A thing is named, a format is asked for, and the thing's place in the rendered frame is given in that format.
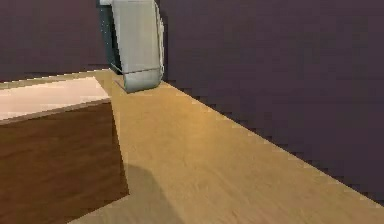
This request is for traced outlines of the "brown wooden counter cabinet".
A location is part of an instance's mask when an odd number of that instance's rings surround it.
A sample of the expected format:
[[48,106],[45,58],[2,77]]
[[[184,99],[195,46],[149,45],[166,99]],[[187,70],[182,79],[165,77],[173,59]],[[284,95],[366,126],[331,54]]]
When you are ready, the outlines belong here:
[[95,78],[0,90],[0,224],[67,224],[128,193]]

